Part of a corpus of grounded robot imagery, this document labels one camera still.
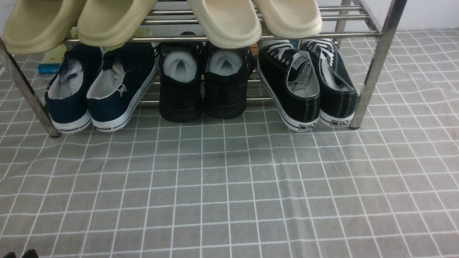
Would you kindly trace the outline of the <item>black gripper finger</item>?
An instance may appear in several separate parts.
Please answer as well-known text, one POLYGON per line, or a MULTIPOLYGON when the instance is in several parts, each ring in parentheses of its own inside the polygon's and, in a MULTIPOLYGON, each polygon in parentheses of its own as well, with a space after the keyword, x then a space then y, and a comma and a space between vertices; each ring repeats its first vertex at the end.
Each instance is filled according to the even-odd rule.
POLYGON ((3 258, 17 258, 17 256, 14 252, 9 252, 3 258))

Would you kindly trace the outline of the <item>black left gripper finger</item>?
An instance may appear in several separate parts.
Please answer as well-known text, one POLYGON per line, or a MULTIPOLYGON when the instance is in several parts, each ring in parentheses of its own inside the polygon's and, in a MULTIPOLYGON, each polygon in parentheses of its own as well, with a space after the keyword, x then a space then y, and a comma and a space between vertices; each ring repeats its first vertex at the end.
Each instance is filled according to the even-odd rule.
POLYGON ((39 258, 39 255, 35 249, 29 249, 28 251, 23 253, 21 258, 39 258))

